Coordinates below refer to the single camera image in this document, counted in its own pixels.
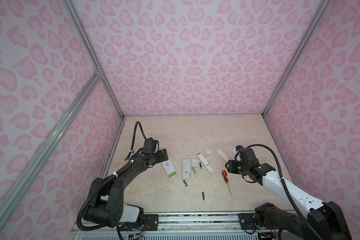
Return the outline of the small white remote control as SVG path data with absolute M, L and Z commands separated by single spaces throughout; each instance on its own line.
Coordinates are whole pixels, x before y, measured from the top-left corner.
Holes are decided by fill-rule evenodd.
M 191 159 L 189 158 L 182 159 L 182 178 L 183 180 L 192 178 Z

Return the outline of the small white battery cover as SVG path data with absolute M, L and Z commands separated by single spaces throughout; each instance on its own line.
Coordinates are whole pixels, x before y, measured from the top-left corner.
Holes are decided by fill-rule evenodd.
M 199 160 L 198 159 L 191 159 L 191 167 L 198 167 L 199 166 Z

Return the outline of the orange black screwdriver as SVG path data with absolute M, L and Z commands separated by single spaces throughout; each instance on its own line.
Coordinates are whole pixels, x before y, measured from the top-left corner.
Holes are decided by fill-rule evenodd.
M 230 189 L 230 186 L 229 186 L 229 179 L 228 179 L 228 175 L 227 175 L 227 172 L 225 170 L 222 170 L 222 177 L 225 181 L 225 184 L 229 190 L 229 193 L 230 193 L 230 196 L 232 197 L 232 192 L 231 192 L 231 189 Z

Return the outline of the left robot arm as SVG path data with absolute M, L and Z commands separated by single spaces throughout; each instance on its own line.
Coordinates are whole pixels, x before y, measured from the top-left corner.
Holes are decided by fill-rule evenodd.
M 159 141 L 148 138 L 144 146 L 127 158 L 127 163 L 106 178 L 96 178 L 87 200 L 79 210 L 76 224 L 82 231 L 104 227 L 114 228 L 122 223 L 124 191 L 141 173 L 169 159 L 167 150 L 161 150 Z

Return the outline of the white remote with green buttons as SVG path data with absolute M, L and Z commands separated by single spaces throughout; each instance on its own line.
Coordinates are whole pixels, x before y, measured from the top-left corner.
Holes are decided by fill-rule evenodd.
M 162 166 L 163 166 L 169 179 L 173 179 L 178 175 L 171 160 L 162 162 Z

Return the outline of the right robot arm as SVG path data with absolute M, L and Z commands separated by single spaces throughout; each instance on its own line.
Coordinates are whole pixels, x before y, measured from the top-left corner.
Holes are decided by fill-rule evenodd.
M 223 177 L 227 174 L 249 177 L 248 183 L 259 184 L 276 193 L 289 203 L 295 213 L 265 203 L 255 208 L 253 219 L 241 219 L 242 230 L 270 229 L 278 233 L 289 232 L 302 240 L 350 240 L 351 233 L 341 208 L 334 202 L 324 202 L 289 182 L 282 173 L 275 152 L 267 147 L 275 159 L 276 167 L 259 163 L 253 145 L 236 146 L 235 157 L 227 161 Z

